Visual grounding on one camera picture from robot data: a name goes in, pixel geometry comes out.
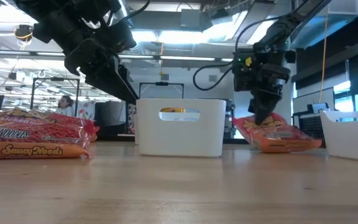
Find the black equipment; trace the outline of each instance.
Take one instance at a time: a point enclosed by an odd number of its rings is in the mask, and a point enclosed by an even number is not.
[[[127,81],[127,70],[118,53],[136,46],[127,20],[143,11],[130,13],[111,25],[120,10],[118,0],[14,0],[17,7],[38,21],[32,35],[42,42],[52,39],[63,49],[69,72],[86,75],[85,82],[124,101],[135,102],[135,91]],[[103,16],[108,12],[106,22]],[[87,22],[99,23],[92,28]]]
[[[249,50],[237,49],[237,39],[232,62],[234,91],[252,93],[254,98],[250,101],[249,112],[255,114],[256,124],[261,124],[274,110],[282,98],[284,84],[290,79],[291,71],[285,65],[287,62],[295,63],[296,53],[289,50],[288,38],[294,41],[301,29],[330,2],[306,0],[295,11],[281,16],[268,28],[266,35],[253,45],[251,56]]]
[[[292,115],[292,123],[295,123],[295,117],[298,117],[299,130],[310,135],[314,139],[321,139],[321,147],[326,147],[323,124],[321,123],[320,111],[329,110],[328,103],[313,103],[307,106],[306,111],[297,112]]]

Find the person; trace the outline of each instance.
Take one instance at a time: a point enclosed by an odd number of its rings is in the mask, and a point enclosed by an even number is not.
[[[55,113],[66,116],[74,116],[73,103],[74,100],[72,100],[69,96],[62,96]]]

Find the cable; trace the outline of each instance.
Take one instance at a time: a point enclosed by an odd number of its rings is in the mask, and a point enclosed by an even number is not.
[[[179,10],[179,7],[180,7],[183,3],[186,4],[186,5],[188,5],[188,6],[190,7],[190,9],[193,9],[193,7],[192,7],[190,4],[188,4],[187,2],[181,2],[181,3],[179,3],[179,5],[178,5],[178,7],[177,7],[177,11]]]
[[[233,63],[233,61],[229,62],[229,63],[226,63],[224,65],[206,65],[206,66],[203,66],[201,68],[199,68],[193,75],[193,84],[194,86],[201,90],[201,91],[208,91],[208,90],[212,90],[213,88],[215,88],[217,85],[219,85],[219,83],[223,80],[223,78],[231,71],[231,67],[225,71],[222,75],[222,77],[214,84],[212,85],[211,87],[208,87],[208,88],[201,88],[200,86],[197,85],[196,83],[196,76],[198,74],[198,72],[200,72],[202,69],[205,69],[205,68],[219,68],[219,67],[225,67],[225,66],[228,66],[228,65],[231,65]]]
[[[18,39],[24,39],[24,38],[28,38],[28,37],[31,37],[31,36],[32,36],[32,32],[30,34],[27,34],[27,35],[22,36],[22,37],[19,37],[19,36],[15,35],[15,37],[18,38]]]
[[[143,7],[141,7],[139,10],[136,10],[136,11],[134,11],[134,12],[131,12],[128,16],[122,18],[122,19],[120,20],[120,22],[121,22],[121,21],[127,21],[128,19],[130,19],[130,18],[132,18],[132,17],[138,15],[139,13],[143,12],[143,11],[147,8],[147,6],[149,6],[149,4],[150,4],[150,0],[147,0],[146,4],[144,4]]]
[[[256,21],[256,22],[253,22],[253,23],[249,24],[246,28],[244,28],[244,29],[240,32],[239,36],[237,37],[236,46],[234,47],[234,50],[235,50],[235,51],[237,50],[238,45],[239,45],[239,41],[240,41],[240,37],[241,37],[249,28],[253,27],[254,25],[263,23],[263,22],[277,20],[277,19],[279,19],[279,18],[281,18],[281,17],[283,17],[283,16],[277,16],[277,17],[272,17],[272,18],[268,18],[268,19],[262,19],[262,20],[260,20],[260,21]]]
[[[323,74],[321,75],[320,94],[318,96],[318,102],[321,102],[321,96],[323,93],[324,76],[326,74],[326,50],[327,50],[327,31],[328,31],[328,11],[326,14],[326,27],[324,31],[324,49],[323,49]]]

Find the yellow object in bin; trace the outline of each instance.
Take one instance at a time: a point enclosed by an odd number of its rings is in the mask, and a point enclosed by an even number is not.
[[[160,112],[174,112],[174,113],[184,113],[184,108],[162,108]]]

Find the black cable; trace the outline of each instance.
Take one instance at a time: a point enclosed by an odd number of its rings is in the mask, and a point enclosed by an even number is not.
[[[143,7],[141,7],[139,10],[131,12],[130,14],[128,14],[128,16],[122,18],[121,21],[127,21],[128,19],[130,19],[130,18],[138,15],[139,13],[143,12],[147,8],[147,6],[149,6],[149,4],[150,4],[150,0],[147,0],[146,4],[144,4]]]
[[[217,85],[219,85],[219,83],[223,80],[223,78],[231,71],[231,67],[230,67],[227,71],[225,71],[225,72],[223,73],[222,77],[221,77],[214,85],[212,85],[211,87],[208,87],[208,88],[201,88],[201,87],[199,87],[199,86],[197,85],[197,83],[196,83],[196,76],[197,76],[198,72],[200,72],[202,69],[205,69],[205,68],[225,67],[225,66],[231,65],[231,63],[233,63],[233,62],[229,62],[229,63],[226,63],[226,64],[224,64],[224,65],[206,65],[206,66],[203,66],[203,67],[199,68],[199,69],[194,73],[194,75],[193,75],[193,84],[194,84],[194,86],[195,86],[197,89],[201,90],[201,91],[212,90],[212,89],[215,88]]]
[[[256,22],[253,22],[253,23],[249,24],[246,28],[244,28],[244,29],[240,32],[239,36],[237,37],[236,46],[235,46],[235,48],[234,48],[234,51],[236,51],[237,48],[238,48],[239,41],[240,41],[240,37],[241,37],[249,28],[253,27],[254,25],[263,23],[263,22],[277,20],[277,19],[279,19],[279,18],[281,18],[281,17],[283,17],[283,16],[277,16],[277,17],[272,17],[272,18],[268,18],[268,19],[262,19],[262,20],[260,20],[260,21],[256,21]]]
[[[177,11],[179,10],[179,7],[180,7],[183,3],[185,3],[186,5],[188,5],[188,6],[190,7],[190,9],[193,9],[193,7],[192,7],[190,4],[188,4],[187,2],[181,2],[181,3],[179,3],[179,5],[178,5],[178,7],[177,7]]]

